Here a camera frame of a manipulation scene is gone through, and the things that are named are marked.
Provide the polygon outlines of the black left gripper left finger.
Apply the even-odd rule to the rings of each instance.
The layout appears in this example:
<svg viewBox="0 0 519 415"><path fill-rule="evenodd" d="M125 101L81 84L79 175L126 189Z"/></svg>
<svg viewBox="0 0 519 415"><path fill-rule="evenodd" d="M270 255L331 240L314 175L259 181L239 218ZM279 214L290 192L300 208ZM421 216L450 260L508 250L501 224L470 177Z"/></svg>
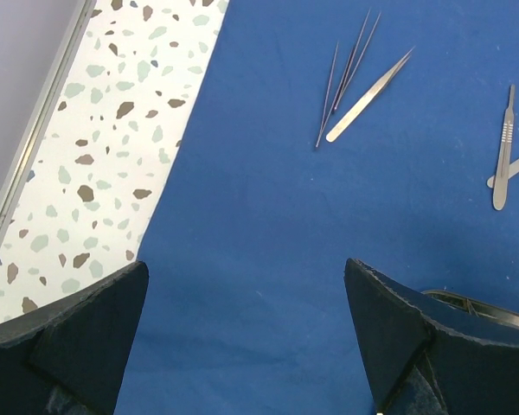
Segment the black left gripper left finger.
<svg viewBox="0 0 519 415"><path fill-rule="evenodd" d="M0 323L0 414L112 414L148 283L137 261Z"/></svg>

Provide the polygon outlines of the steel instrument tray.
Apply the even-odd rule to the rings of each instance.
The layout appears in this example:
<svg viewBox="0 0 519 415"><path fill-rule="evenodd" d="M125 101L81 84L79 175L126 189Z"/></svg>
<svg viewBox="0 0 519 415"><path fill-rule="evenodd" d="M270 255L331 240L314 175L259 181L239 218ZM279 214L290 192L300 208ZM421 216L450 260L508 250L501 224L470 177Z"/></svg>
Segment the steel instrument tray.
<svg viewBox="0 0 519 415"><path fill-rule="evenodd" d="M472 316L519 329L519 313L515 311L506 310L447 290L424 290L423 294Z"/></svg>

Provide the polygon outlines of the blue cloth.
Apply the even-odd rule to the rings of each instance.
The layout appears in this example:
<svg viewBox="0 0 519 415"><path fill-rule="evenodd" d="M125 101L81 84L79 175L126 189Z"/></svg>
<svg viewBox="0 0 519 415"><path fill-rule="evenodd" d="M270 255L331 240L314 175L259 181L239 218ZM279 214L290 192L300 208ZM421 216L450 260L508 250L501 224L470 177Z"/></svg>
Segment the blue cloth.
<svg viewBox="0 0 519 415"><path fill-rule="evenodd" d="M317 150L364 17L373 37ZM411 48L333 143L326 134ZM519 174L496 211L519 1L232 1L138 256L119 414L370 414L343 274L519 312Z"/></svg>

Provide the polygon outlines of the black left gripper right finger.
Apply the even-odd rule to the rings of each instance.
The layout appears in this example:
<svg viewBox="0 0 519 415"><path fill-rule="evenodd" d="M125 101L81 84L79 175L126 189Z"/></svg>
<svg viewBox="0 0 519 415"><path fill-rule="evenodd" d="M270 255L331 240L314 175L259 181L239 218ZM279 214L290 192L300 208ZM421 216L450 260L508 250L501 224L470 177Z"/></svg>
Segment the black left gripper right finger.
<svg viewBox="0 0 519 415"><path fill-rule="evenodd" d="M344 272L375 409L519 414L519 329L456 310L357 259Z"/></svg>

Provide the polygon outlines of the pointed steel tweezers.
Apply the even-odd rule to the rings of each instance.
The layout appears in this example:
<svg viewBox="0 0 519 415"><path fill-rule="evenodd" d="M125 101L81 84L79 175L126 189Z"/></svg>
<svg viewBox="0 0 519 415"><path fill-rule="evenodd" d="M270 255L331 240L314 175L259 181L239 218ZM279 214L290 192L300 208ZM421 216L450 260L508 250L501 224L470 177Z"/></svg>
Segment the pointed steel tweezers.
<svg viewBox="0 0 519 415"><path fill-rule="evenodd" d="M336 91L333 95L331 95L331 88L332 88L332 82L334 79L335 74L335 68L336 68L336 58L338 54L338 48L339 43L336 44L335 51L332 57L331 65L330 65L330 73L327 81L327 87L324 95L324 105L323 105L323 112L321 117L321 123L319 126L319 132L317 134L317 139L314 144L314 149L317 150L321 144L321 139L324 134L324 130L326 128L326 125L328 124L328 121L330 119L330 116L336 112L338 109L340 102L343 98L343 95L345 94L349 84L351 83L352 79L354 78L356 71L362 62L362 58L365 55L368 45L370 44L370 41L373 37L373 34L375 32L375 29L377 27L377 24L380 20L381 13L378 13L369 33L367 36L367 39L365 41L362 40L364 32L367 27L367 23L369 20L369 15L371 13L371 10L368 10L366 16L364 17L360 32L357 36L356 43L354 47L350 50L349 56L346 61L346 65L344 67L342 76L340 80L338 81Z"/></svg>

